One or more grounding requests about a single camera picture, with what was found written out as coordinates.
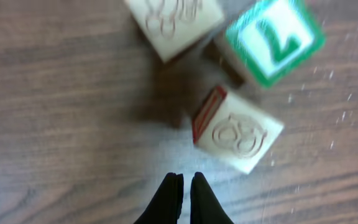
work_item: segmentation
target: cube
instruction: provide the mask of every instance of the cube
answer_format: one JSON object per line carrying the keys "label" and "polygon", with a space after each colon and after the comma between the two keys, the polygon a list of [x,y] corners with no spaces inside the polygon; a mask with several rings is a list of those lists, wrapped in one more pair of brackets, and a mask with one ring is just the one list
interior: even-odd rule
{"label": "cube", "polygon": [[215,0],[125,0],[160,58],[167,62],[224,21]]}
{"label": "cube", "polygon": [[228,88],[212,90],[193,119],[196,146],[249,174],[284,128]]}
{"label": "cube", "polygon": [[325,37],[302,0],[263,0],[214,43],[238,74],[270,88],[319,50]]}

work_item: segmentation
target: brown wooden floor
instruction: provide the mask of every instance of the brown wooden floor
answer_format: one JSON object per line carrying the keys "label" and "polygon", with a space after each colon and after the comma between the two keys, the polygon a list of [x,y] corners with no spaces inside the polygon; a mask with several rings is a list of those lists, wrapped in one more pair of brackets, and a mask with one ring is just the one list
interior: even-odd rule
{"label": "brown wooden floor", "polygon": [[132,223],[167,172],[189,223],[196,171],[235,223],[358,223],[358,0],[307,3],[326,46],[258,96],[287,127],[244,175],[192,145],[230,84],[200,50],[162,69],[121,0],[0,0],[0,224]]}

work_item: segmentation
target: green number 2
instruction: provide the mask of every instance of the green number 2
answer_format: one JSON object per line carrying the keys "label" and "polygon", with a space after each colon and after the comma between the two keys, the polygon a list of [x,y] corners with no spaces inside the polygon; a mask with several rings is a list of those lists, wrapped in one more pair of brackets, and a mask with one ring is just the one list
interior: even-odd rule
{"label": "green number 2", "polygon": [[299,39],[295,35],[291,35],[287,39],[285,46],[281,47],[274,26],[267,19],[259,21],[256,27],[268,42],[273,62],[276,64],[286,59],[301,46]]}

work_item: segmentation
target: green square frame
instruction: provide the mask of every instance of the green square frame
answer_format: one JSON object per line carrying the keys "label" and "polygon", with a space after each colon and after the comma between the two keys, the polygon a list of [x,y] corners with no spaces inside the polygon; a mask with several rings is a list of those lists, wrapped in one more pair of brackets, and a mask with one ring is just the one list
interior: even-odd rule
{"label": "green square frame", "polygon": [[257,2],[251,9],[245,12],[243,15],[238,18],[227,30],[225,33],[227,41],[230,43],[231,47],[234,49],[235,53],[243,61],[244,65],[250,70],[251,74],[255,79],[265,88],[270,88],[276,84],[283,77],[288,75],[292,70],[298,67],[303,61],[308,60],[321,49],[325,44],[325,36],[321,27],[317,24],[311,13],[307,10],[303,0],[288,0],[292,6],[303,16],[306,24],[311,29],[312,33],[315,35],[313,43],[303,51],[301,55],[294,58],[288,65],[284,66],[282,69],[277,71],[272,75],[271,78],[267,78],[264,73],[261,71],[254,58],[248,54],[246,49],[243,47],[243,44],[238,38],[239,32],[243,30],[250,22],[255,18],[261,15],[271,4],[275,1],[281,0],[263,0]]}

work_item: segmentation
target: red side of cube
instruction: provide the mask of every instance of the red side of cube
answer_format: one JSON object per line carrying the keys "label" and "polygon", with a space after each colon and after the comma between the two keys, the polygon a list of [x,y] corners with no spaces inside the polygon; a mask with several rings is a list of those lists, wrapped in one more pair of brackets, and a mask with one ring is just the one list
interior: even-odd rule
{"label": "red side of cube", "polygon": [[211,93],[204,100],[202,107],[198,110],[196,116],[192,120],[193,128],[193,142],[197,143],[209,122],[214,117],[220,104],[227,95],[227,91],[221,87],[216,86],[211,90]]}

